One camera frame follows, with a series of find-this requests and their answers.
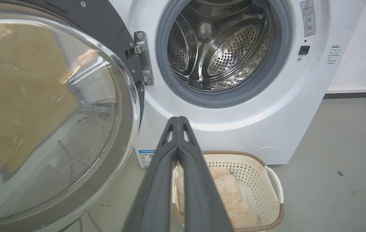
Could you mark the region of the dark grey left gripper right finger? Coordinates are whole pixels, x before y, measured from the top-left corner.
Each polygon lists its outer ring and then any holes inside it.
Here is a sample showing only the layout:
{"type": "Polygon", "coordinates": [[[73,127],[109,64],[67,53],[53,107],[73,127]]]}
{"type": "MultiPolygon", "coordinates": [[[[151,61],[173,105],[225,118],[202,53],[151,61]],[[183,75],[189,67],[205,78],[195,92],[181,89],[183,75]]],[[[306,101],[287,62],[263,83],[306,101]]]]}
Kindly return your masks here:
{"type": "Polygon", "coordinates": [[[177,123],[178,160],[184,170],[184,231],[234,232],[188,119],[180,116],[177,123]]]}

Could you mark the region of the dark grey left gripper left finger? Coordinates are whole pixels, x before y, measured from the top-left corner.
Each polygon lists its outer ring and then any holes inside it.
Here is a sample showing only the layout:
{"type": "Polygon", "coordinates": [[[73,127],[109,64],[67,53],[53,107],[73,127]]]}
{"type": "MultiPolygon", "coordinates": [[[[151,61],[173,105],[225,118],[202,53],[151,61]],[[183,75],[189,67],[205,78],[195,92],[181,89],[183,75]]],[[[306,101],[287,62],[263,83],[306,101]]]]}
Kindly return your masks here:
{"type": "Polygon", "coordinates": [[[170,232],[178,117],[169,118],[121,232],[170,232]]]}

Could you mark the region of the white front-load washing machine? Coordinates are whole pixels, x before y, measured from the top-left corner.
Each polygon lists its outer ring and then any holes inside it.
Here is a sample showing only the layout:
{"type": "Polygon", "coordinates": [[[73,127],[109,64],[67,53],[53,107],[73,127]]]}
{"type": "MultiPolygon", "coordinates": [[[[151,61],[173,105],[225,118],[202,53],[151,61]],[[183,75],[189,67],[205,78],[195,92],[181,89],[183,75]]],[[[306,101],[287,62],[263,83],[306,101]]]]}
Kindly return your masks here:
{"type": "Polygon", "coordinates": [[[352,38],[366,0],[313,0],[315,35],[305,37],[300,2],[292,3],[289,55],[275,80],[249,101],[226,108],[198,107],[178,98],[160,75],[156,33],[168,0],[109,0],[130,32],[145,31],[153,85],[145,85],[138,150],[156,150],[168,119],[187,117],[204,151],[242,151],[268,165],[287,164],[307,131],[352,38]],[[301,46],[310,46],[299,55],[301,46]]]}

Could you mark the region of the round glass washing machine door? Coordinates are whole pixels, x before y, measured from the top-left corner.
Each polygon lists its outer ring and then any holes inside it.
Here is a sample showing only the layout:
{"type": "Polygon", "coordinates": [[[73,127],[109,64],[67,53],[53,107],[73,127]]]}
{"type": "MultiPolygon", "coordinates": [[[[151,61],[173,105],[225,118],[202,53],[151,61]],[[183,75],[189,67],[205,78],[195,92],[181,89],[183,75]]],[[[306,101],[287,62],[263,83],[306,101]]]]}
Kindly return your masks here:
{"type": "Polygon", "coordinates": [[[109,0],[0,0],[0,232],[65,232],[132,153],[139,58],[109,0]]]}

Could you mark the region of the metal door hinge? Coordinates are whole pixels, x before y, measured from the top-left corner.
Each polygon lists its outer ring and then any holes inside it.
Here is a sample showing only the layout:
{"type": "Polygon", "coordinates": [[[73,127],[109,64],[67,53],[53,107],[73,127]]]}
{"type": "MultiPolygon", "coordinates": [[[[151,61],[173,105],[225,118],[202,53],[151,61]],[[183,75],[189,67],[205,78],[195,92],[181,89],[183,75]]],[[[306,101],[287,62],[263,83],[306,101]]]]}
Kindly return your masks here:
{"type": "Polygon", "coordinates": [[[132,48],[125,52],[127,59],[138,57],[142,66],[142,77],[137,79],[136,82],[141,80],[145,85],[153,85],[154,79],[146,32],[136,31],[131,46],[132,48]]]}

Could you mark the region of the fluffy beige plush fabric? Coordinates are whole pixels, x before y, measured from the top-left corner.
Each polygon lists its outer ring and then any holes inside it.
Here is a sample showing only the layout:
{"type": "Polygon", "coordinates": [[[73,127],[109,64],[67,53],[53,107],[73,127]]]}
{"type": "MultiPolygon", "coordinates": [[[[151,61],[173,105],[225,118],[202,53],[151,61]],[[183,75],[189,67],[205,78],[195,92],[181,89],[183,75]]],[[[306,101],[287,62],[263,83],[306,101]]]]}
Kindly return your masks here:
{"type": "Polygon", "coordinates": [[[233,227],[254,227],[256,214],[243,198],[236,177],[224,167],[210,167],[210,173],[233,227]]]}

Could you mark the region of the blue energy label sticker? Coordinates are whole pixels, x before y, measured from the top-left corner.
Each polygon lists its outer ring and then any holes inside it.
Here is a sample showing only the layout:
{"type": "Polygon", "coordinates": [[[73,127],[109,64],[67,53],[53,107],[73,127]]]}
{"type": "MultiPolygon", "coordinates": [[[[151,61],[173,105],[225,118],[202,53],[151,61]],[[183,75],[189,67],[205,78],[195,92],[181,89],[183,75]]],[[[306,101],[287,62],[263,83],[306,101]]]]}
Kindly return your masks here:
{"type": "Polygon", "coordinates": [[[140,166],[147,168],[155,154],[156,150],[138,150],[137,154],[139,157],[140,166]]]}

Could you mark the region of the cream perforated laundry basket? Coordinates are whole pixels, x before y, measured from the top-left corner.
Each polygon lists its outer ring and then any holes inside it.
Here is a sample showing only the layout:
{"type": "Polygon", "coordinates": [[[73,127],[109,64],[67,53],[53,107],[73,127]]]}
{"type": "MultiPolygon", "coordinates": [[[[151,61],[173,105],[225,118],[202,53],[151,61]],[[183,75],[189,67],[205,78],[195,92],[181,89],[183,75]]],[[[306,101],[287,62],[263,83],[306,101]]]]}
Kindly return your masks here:
{"type": "Polygon", "coordinates": [[[236,177],[243,198],[256,214],[254,227],[234,232],[270,232],[283,222],[284,193],[276,173],[259,157],[242,151],[203,151],[209,167],[224,167],[236,177]]]}

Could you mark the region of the stainless steel washer drum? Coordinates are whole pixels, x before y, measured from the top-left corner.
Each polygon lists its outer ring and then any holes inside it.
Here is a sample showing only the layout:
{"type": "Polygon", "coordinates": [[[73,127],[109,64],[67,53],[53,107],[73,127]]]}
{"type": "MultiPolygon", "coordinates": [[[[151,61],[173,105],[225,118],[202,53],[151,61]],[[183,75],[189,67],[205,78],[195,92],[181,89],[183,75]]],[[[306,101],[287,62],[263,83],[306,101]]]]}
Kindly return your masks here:
{"type": "Polygon", "coordinates": [[[191,0],[169,33],[169,65],[199,91],[233,88],[263,62],[272,21],[268,0],[191,0]]]}

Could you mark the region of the grey warning label sticker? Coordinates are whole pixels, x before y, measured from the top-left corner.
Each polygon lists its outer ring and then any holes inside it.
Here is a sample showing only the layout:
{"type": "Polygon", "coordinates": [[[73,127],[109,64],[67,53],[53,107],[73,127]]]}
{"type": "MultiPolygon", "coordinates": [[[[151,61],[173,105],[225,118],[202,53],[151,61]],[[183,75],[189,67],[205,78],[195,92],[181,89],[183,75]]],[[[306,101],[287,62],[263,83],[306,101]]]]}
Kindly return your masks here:
{"type": "Polygon", "coordinates": [[[300,8],[304,21],[305,37],[315,35],[316,26],[315,26],[315,9],[313,0],[300,2],[300,8]]]}

